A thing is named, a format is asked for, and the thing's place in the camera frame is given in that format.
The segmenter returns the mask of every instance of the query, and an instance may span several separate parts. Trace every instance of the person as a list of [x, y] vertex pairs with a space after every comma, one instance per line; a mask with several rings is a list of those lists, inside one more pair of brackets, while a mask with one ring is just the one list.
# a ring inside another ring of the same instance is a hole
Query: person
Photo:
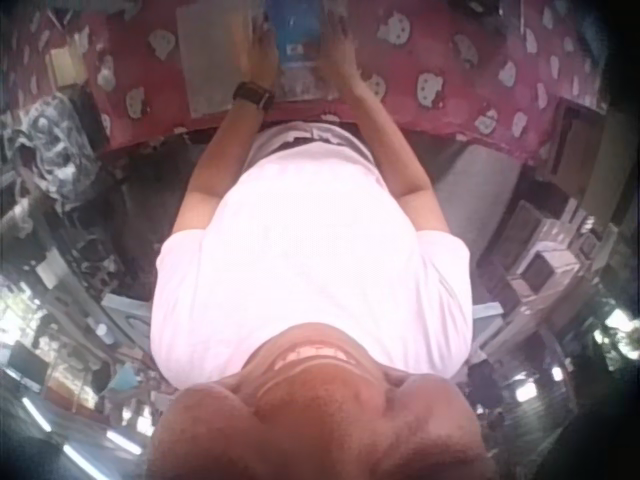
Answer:
[[361, 79], [343, 19], [328, 15], [319, 67], [370, 150], [328, 125], [258, 134], [278, 54], [268, 27], [254, 39], [251, 92], [202, 154], [157, 262], [152, 352], [181, 392], [148, 476], [491, 477], [448, 381], [471, 344], [468, 249]]

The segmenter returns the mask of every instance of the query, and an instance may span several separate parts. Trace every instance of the hand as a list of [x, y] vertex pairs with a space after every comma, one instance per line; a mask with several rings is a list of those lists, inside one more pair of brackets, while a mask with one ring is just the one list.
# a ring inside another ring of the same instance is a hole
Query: hand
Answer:
[[356, 62], [356, 46], [344, 17], [329, 12], [327, 20], [318, 66], [325, 80], [345, 99], [362, 83]]
[[273, 29], [264, 21], [256, 22], [249, 49], [248, 80], [273, 91], [280, 71], [278, 57]]

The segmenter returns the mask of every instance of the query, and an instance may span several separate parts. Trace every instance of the red tablecloth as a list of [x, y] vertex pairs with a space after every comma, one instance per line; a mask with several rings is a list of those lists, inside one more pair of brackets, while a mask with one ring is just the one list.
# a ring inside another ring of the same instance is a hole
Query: red tablecloth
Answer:
[[[154, 140], [175, 129], [219, 124], [221, 115], [191, 118], [179, 48], [162, 61], [148, 42], [157, 29], [177, 36], [176, 8], [190, 3], [145, 0], [129, 21], [122, 14], [83, 14], [72, 24], [72, 32], [86, 25], [90, 29], [84, 60], [97, 105], [111, 121], [110, 149]], [[604, 106], [598, 98], [600, 72], [580, 51], [570, 12], [561, 15], [551, 0], [524, 3], [528, 32], [514, 31], [505, 38], [439, 0], [351, 0], [350, 24], [363, 74], [383, 95], [400, 126], [455, 135], [535, 161], [548, 142], [559, 97], [591, 108]], [[18, 22], [16, 50], [9, 56], [7, 78], [15, 75], [8, 92], [13, 108], [18, 106], [19, 89], [25, 105], [51, 93], [44, 54], [65, 42], [46, 15], [32, 32], [32, 17], [33, 13], [24, 14]], [[39, 52], [38, 40], [45, 30], [51, 37]], [[98, 45], [103, 46], [100, 52]], [[30, 55], [24, 65], [27, 46]], [[114, 58], [117, 86], [111, 92], [96, 81], [105, 54]], [[32, 75], [39, 86], [36, 95], [30, 92]], [[127, 113], [125, 96], [138, 87], [145, 89], [149, 111], [136, 120]], [[271, 120], [321, 118], [352, 119], [338, 101], [282, 103], [269, 114]]]

